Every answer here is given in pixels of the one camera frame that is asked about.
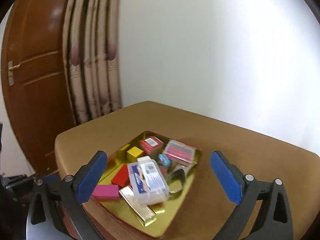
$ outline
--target clear plastic container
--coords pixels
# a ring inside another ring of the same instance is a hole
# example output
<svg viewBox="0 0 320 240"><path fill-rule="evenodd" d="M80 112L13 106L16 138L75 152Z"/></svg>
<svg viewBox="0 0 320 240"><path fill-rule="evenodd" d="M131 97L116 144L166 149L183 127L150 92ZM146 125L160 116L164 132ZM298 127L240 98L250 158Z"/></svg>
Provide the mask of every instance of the clear plastic container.
<svg viewBox="0 0 320 240"><path fill-rule="evenodd" d="M175 140L170 140L163 153L170 160L189 166L195 158L196 148Z"/></svg>
<svg viewBox="0 0 320 240"><path fill-rule="evenodd" d="M155 160L128 164L132 190L139 204L153 205L169 199L169 187Z"/></svg>

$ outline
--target silver bolt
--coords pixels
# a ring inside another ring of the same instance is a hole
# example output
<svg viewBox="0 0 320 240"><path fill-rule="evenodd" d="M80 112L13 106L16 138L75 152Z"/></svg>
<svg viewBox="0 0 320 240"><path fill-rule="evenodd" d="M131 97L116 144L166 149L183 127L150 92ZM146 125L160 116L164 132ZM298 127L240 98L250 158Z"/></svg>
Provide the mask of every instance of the silver bolt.
<svg viewBox="0 0 320 240"><path fill-rule="evenodd" d="M281 185L281 184L282 184L282 181L281 181L280 179L276 179L275 182L276 182L276 184L278 184L278 185Z"/></svg>
<svg viewBox="0 0 320 240"><path fill-rule="evenodd" d="M64 177L64 181L69 182L73 180L73 176L72 175L67 175Z"/></svg>
<svg viewBox="0 0 320 240"><path fill-rule="evenodd" d="M37 185L37 186L40 186L42 183L43 183L43 180L42 180L42 179L38 179L38 180L36 181L36 185Z"/></svg>
<svg viewBox="0 0 320 240"><path fill-rule="evenodd" d="M248 180L248 181L253 181L254 180L254 176L252 176L251 174L247 174L245 176L245 178Z"/></svg>

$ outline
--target door handle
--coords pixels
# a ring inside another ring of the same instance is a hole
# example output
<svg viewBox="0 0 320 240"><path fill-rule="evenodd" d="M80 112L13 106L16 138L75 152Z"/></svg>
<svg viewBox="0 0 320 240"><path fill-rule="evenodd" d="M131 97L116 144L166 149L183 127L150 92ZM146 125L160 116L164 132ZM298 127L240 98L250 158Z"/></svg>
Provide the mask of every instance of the door handle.
<svg viewBox="0 0 320 240"><path fill-rule="evenodd" d="M12 86L14 84L14 78L13 78L13 71L14 69L20 67L20 64L18 65L13 65L13 61L8 62L8 81L9 81L9 86Z"/></svg>

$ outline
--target blue gripper pad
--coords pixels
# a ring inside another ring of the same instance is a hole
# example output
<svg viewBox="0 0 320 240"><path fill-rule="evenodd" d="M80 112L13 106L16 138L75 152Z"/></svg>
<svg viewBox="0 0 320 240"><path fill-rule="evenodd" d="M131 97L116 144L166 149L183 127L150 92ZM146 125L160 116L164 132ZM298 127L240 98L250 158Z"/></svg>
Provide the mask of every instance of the blue gripper pad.
<svg viewBox="0 0 320 240"><path fill-rule="evenodd" d="M245 183L242 179L243 175L238 168L230 164L220 151L215 151L211 154L211 168L227 194L228 199L239 205L242 200Z"/></svg>
<svg viewBox="0 0 320 240"><path fill-rule="evenodd" d="M106 170L108 155L103 151L97 151L88 164L83 165L75 174L73 190L79 204L87 202Z"/></svg>

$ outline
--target pink block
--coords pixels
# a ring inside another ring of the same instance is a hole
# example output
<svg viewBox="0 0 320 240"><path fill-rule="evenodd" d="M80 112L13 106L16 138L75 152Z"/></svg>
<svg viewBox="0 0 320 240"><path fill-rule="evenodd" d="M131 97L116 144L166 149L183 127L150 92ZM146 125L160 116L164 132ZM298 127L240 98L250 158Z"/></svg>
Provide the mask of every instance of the pink block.
<svg viewBox="0 0 320 240"><path fill-rule="evenodd" d="M92 196L98 199L118 199L118 185L97 185L92 192Z"/></svg>

